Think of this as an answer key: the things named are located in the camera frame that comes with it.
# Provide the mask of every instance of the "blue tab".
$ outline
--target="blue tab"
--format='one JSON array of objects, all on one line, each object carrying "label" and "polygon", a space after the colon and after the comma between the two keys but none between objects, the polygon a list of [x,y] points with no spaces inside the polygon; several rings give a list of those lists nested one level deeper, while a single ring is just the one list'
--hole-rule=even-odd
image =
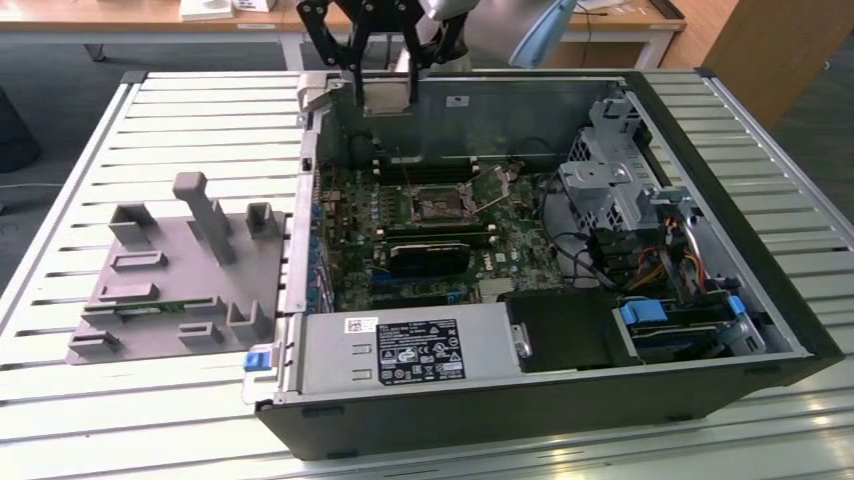
[{"label": "blue tab", "polygon": [[245,354],[245,360],[242,361],[244,372],[262,372],[272,370],[269,352],[249,352]]},{"label": "blue tab", "polygon": [[630,300],[618,309],[625,325],[665,322],[667,313],[657,300]]},{"label": "blue tab", "polygon": [[729,304],[729,308],[732,309],[732,315],[740,317],[744,313],[747,313],[747,309],[744,308],[744,302],[737,295],[731,295],[725,302]]},{"label": "blue tab", "polygon": [[630,325],[637,321],[628,305],[622,305],[621,307],[618,307],[618,314],[622,317],[622,323],[625,325]]}]

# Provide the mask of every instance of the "metal table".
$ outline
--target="metal table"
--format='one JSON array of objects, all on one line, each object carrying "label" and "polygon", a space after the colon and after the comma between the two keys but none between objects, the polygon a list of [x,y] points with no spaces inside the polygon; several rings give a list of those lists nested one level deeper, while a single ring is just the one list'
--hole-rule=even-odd
[{"label": "metal table", "polygon": [[765,479],[854,468],[851,225],[715,79],[647,78],[847,360],[703,420],[314,463],[242,404],[241,354],[65,366],[115,202],[186,215],[170,180],[198,169],[226,213],[261,199],[293,210],[297,74],[149,74],[118,87],[0,300],[2,478]]}]

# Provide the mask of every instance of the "robotic arm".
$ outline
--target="robotic arm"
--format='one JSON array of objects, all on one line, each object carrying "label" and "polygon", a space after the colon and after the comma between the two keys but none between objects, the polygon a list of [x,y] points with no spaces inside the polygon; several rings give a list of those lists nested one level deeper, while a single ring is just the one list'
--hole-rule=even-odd
[{"label": "robotic arm", "polygon": [[[330,1],[352,23],[345,44],[336,41],[325,25]],[[574,2],[301,0],[296,8],[322,62],[341,69],[353,82],[356,104],[362,105],[361,59],[370,34],[402,35],[409,53],[409,102],[414,103],[420,70],[458,59],[469,47],[498,56],[509,65],[536,67],[560,41]],[[436,28],[416,28],[426,23],[434,23]]]}]

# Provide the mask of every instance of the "warning symbols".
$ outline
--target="warning symbols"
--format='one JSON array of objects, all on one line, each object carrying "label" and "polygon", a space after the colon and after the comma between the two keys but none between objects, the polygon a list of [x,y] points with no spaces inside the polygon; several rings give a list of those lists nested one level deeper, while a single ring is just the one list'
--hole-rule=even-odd
[{"label": "warning symbols", "polygon": [[390,363],[392,365],[397,363],[397,356],[394,355],[394,350],[380,350],[378,353],[378,361],[380,363]]},{"label": "warning symbols", "polygon": [[376,346],[382,385],[465,378],[454,319],[378,324]]}]

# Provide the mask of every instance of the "floor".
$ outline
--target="floor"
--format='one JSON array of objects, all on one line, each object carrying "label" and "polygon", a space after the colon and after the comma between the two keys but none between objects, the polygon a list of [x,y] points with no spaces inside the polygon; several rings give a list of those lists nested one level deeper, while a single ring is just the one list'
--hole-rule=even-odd
[{"label": "floor", "polygon": [[[384,51],[373,47],[368,68]],[[29,167],[0,174],[0,185],[61,184],[126,70],[281,70],[273,44],[109,45],[107,60],[89,61],[81,46],[0,45],[0,86],[41,145]],[[320,68],[305,51],[305,67]],[[773,136],[849,219],[854,219],[854,159],[849,115],[854,105],[854,36],[812,82]],[[5,287],[47,212],[58,188],[0,189],[0,288]]]}]

